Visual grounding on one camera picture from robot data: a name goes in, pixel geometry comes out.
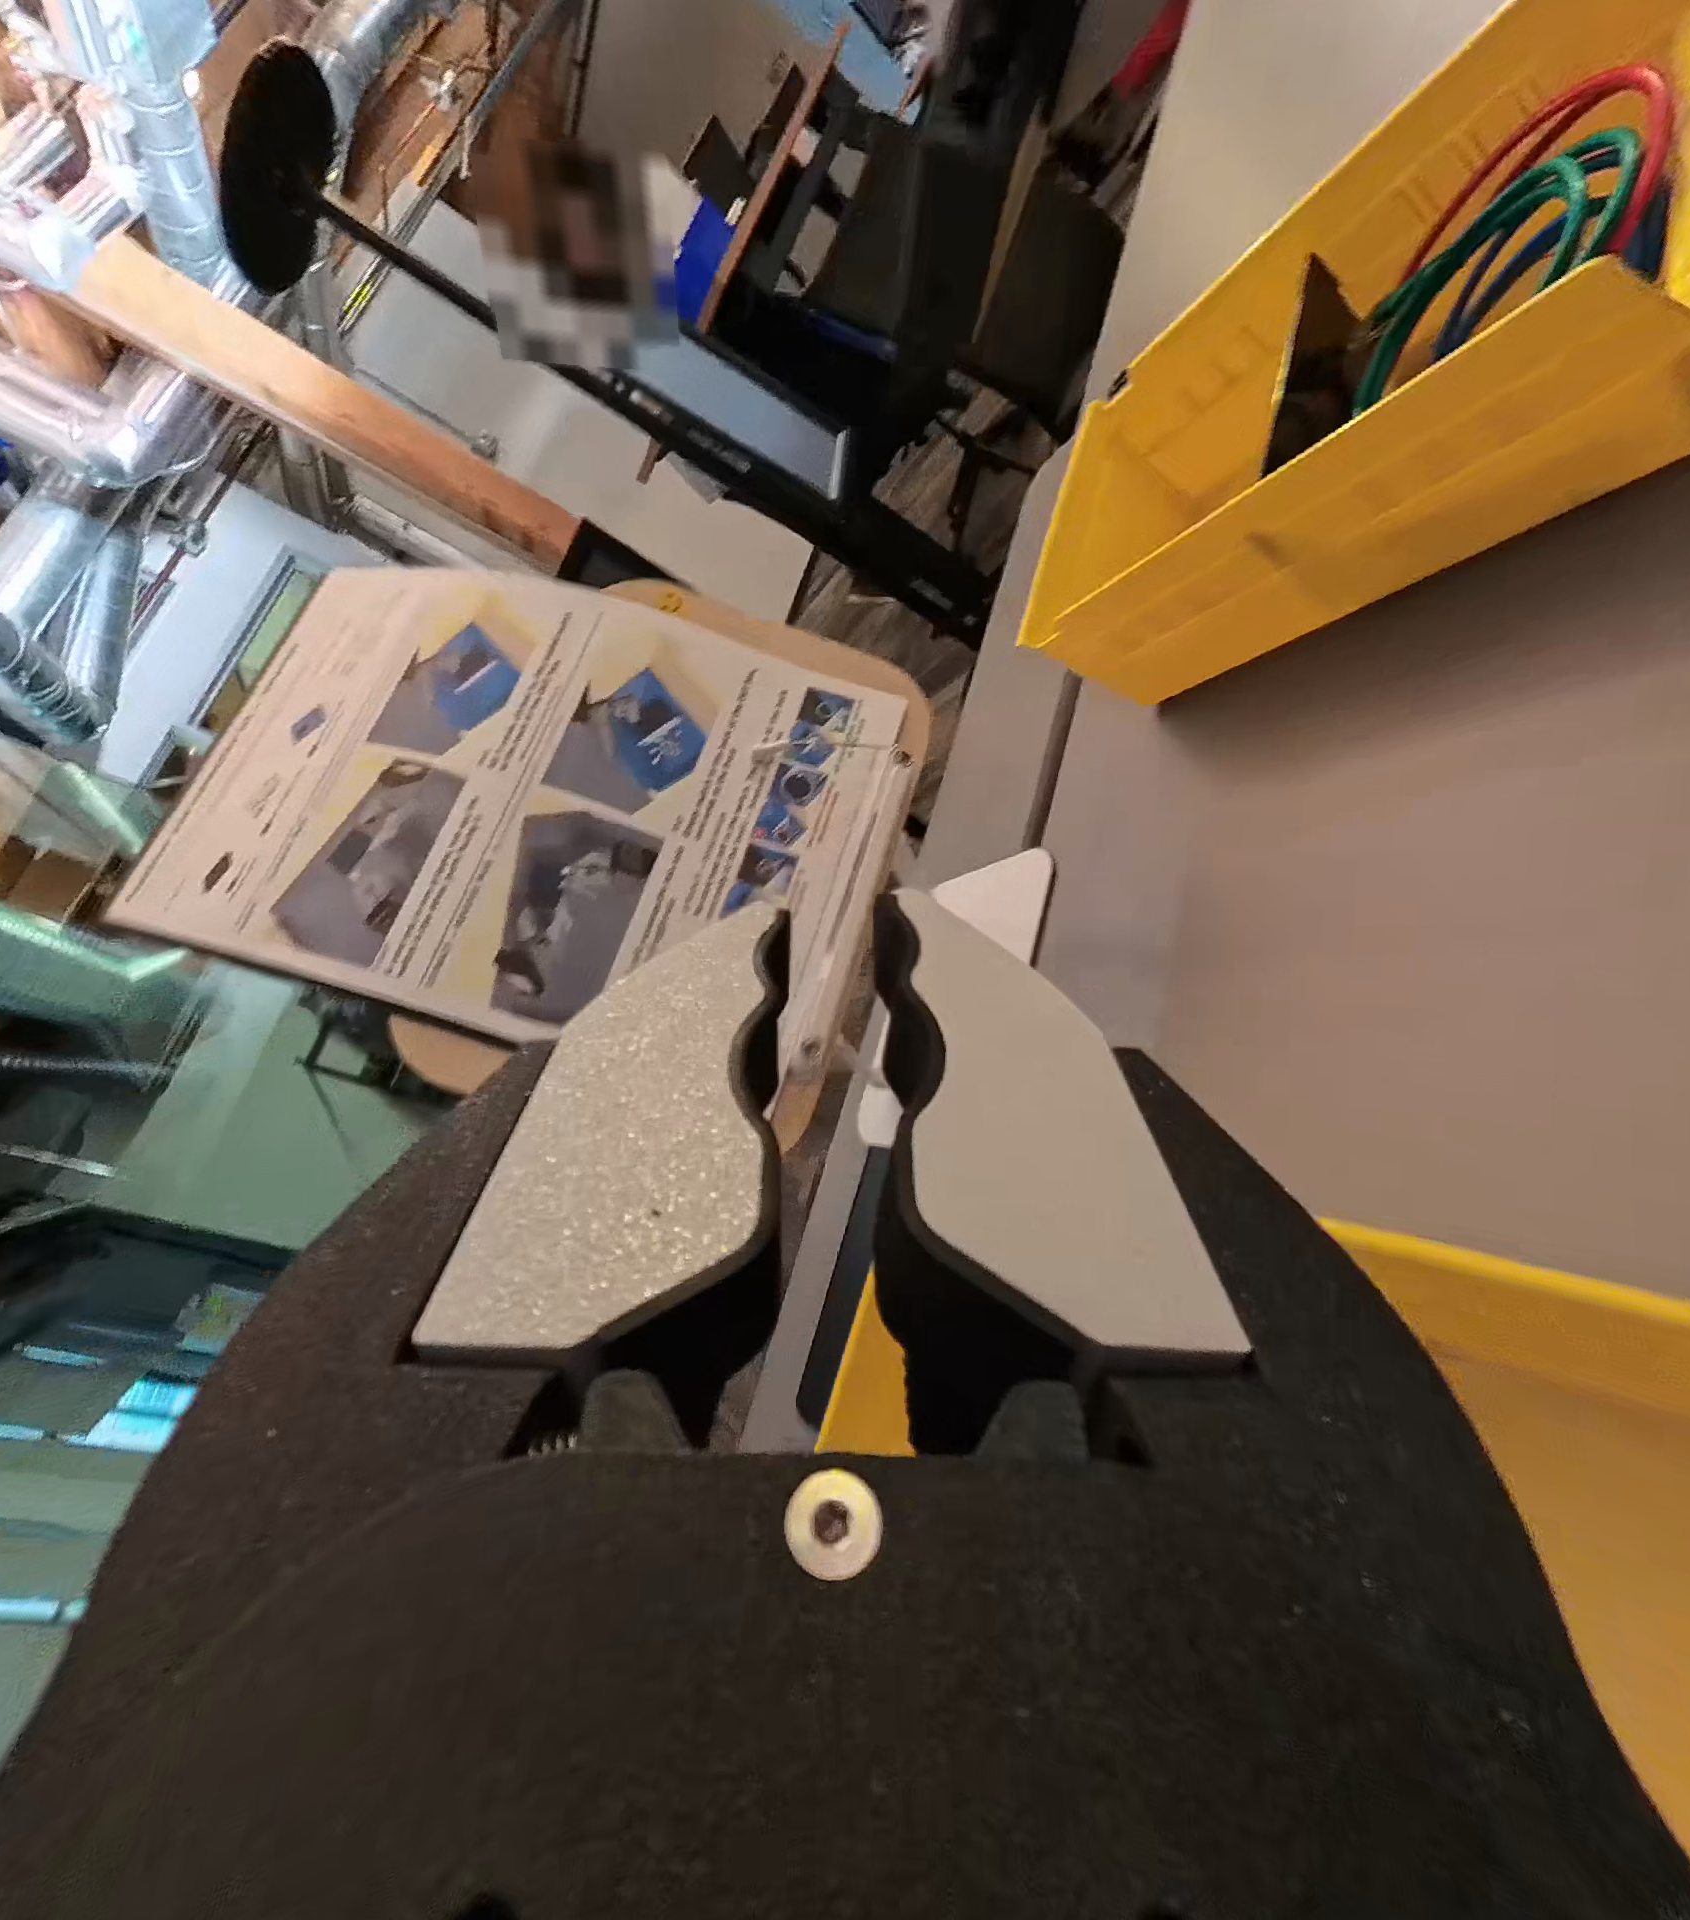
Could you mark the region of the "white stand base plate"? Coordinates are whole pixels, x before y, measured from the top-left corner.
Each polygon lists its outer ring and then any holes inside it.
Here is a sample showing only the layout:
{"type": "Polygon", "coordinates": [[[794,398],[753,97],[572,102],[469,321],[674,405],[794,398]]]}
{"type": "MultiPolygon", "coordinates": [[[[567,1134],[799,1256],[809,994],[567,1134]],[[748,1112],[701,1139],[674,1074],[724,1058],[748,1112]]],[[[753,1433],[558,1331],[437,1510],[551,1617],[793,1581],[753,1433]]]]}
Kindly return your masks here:
{"type": "MultiPolygon", "coordinates": [[[[1054,874],[1050,851],[1030,847],[944,877],[929,895],[1030,966],[1045,936],[1054,874]]],[[[888,1149],[903,1115],[887,1078],[891,1018],[883,1001],[867,994],[860,1000],[847,1010],[820,1065],[799,1068],[793,1084],[820,1098],[843,1094],[843,1118],[827,1119],[828,1135],[850,1132],[867,1149],[888,1149]]]]}

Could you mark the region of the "blue plastic container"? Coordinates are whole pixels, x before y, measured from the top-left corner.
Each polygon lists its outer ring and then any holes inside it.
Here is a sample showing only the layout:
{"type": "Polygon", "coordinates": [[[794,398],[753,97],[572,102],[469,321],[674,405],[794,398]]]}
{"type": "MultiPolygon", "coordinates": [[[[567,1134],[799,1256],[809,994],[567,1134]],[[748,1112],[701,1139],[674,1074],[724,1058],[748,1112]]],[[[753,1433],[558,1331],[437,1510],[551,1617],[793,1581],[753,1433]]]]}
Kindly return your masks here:
{"type": "Polygon", "coordinates": [[[673,261],[674,303],[683,331],[705,334],[705,312],[715,295],[715,281],[748,211],[751,200],[724,206],[708,197],[697,200],[673,261]]]}

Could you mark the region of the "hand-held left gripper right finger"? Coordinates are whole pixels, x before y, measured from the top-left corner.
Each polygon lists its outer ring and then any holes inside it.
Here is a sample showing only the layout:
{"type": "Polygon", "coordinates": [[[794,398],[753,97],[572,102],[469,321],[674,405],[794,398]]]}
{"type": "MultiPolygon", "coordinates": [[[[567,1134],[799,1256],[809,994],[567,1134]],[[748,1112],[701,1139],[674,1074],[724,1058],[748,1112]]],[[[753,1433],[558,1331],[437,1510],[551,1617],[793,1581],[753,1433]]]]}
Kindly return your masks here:
{"type": "Polygon", "coordinates": [[[996,1301],[1081,1379],[1241,1367],[1241,1311],[1101,1027],[924,890],[878,902],[874,947],[911,1281],[996,1301]]]}

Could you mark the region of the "yellow plastic bin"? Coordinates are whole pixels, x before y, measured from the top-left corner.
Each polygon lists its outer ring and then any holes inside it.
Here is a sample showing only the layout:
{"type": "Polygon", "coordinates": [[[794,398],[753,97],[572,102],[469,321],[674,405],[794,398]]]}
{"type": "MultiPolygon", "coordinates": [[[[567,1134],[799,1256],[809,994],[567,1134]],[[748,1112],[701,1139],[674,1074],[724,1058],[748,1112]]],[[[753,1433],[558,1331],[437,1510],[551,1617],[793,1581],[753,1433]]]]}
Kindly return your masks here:
{"type": "Polygon", "coordinates": [[[1249,1365],[867,1460],[881,1910],[1690,1916],[1690,1307],[1201,1227],[1249,1365]]]}
{"type": "Polygon", "coordinates": [[[1690,4],[1504,4],[1091,402],[1019,646],[1163,703],[1690,458],[1690,4]],[[1364,314],[1501,139],[1646,66],[1672,97],[1663,268],[1569,270],[1262,474],[1303,281],[1364,314]]]}

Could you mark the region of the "black pole with round disc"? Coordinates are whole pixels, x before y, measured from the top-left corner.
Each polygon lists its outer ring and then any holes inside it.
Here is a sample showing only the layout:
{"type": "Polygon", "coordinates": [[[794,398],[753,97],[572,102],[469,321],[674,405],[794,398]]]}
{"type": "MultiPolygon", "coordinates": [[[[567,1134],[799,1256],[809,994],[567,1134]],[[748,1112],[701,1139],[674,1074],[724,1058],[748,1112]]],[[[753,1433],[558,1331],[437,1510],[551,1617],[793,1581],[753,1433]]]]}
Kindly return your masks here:
{"type": "Polygon", "coordinates": [[[338,124],[331,83],[315,55],[275,35],[247,64],[226,112],[217,195],[226,252],[256,291],[283,295],[313,270],[326,228],[490,334],[488,299],[340,201],[331,188],[338,124]]]}

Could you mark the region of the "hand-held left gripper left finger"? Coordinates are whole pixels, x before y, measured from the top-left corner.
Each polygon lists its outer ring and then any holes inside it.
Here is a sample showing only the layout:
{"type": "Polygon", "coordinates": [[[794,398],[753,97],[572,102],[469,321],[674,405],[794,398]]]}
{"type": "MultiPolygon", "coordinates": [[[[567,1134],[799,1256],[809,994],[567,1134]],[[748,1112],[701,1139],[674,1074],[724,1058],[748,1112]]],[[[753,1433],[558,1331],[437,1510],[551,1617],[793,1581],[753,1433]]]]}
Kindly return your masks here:
{"type": "Polygon", "coordinates": [[[791,913],[748,903],[627,971],[552,1045],[410,1344],[599,1361],[772,1242],[791,913]]]}

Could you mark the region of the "printed instruction poster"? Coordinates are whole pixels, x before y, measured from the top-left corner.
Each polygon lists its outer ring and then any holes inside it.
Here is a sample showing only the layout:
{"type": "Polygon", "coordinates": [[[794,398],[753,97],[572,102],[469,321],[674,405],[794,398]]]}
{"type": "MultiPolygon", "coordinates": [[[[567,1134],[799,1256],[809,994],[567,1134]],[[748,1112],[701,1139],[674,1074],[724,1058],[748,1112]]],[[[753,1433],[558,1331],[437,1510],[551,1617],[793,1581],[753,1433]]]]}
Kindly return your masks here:
{"type": "Polygon", "coordinates": [[[106,926],[532,1044],[765,906],[791,1075],[833,1042],[929,732],[891,661],[679,584],[338,570],[106,926]]]}

